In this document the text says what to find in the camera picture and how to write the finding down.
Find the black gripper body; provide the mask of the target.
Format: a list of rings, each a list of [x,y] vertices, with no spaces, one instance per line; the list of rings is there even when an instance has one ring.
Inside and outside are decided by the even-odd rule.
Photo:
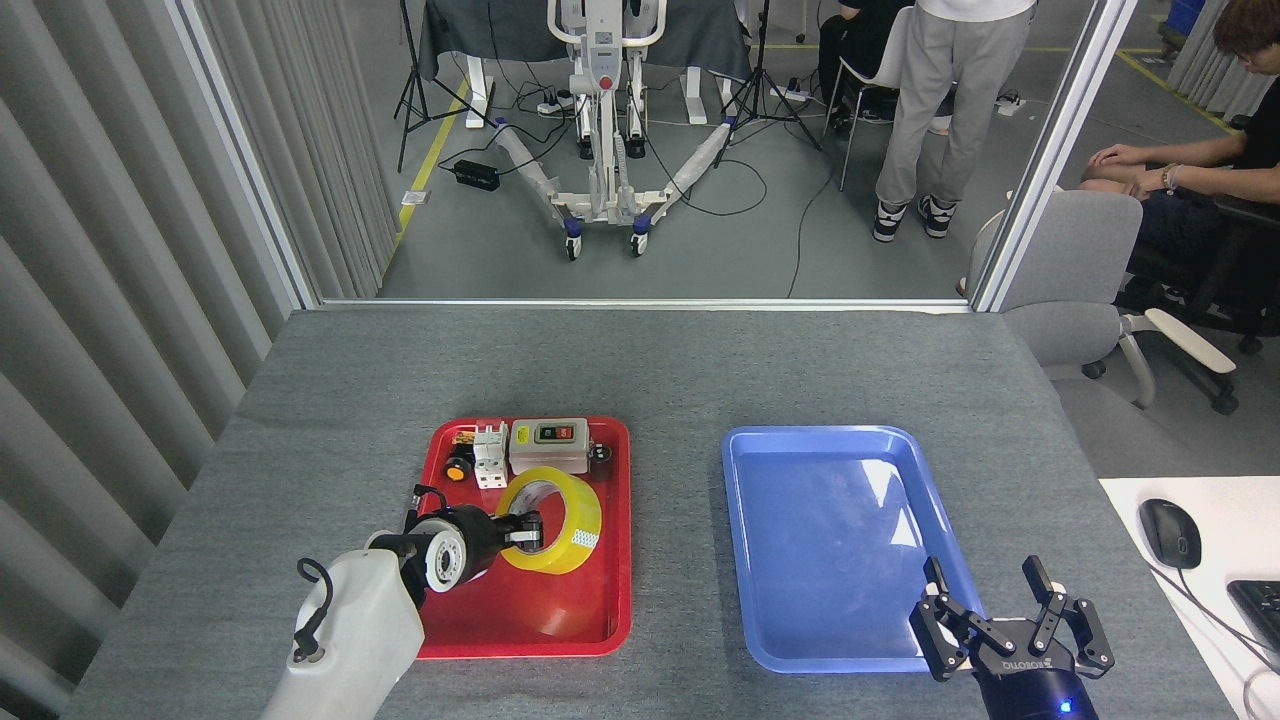
[[[1000,618],[995,629],[1014,644],[1002,655],[987,643],[970,652],[974,678],[991,719],[1084,719],[1085,689],[1073,652],[1036,638],[1037,623]]]
[[[456,505],[454,524],[465,544],[465,564],[458,580],[461,585],[484,574],[499,552],[512,546],[507,536],[518,530],[518,516],[493,516],[475,505]]]

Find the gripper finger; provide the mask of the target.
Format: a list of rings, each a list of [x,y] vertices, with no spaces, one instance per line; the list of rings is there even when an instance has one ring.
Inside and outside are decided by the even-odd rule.
[[[1048,653],[1055,632],[1061,620],[1069,625],[1075,647],[1075,667],[1082,669],[1088,678],[1098,678],[1114,667],[1114,652],[1105,635],[1096,605],[1084,598],[1074,598],[1051,579],[1041,559],[1028,555],[1021,565],[1034,600],[1039,603],[1039,615],[1034,620],[1034,630],[1027,648],[1034,657]]]
[[[954,598],[936,556],[925,560],[923,571],[925,589],[909,621],[922,656],[937,682],[946,682],[960,673],[983,644],[1004,657],[1012,655],[1015,644],[996,626],[996,621],[965,609]]]
[[[538,510],[500,515],[503,550],[543,551],[544,534],[543,516]]]

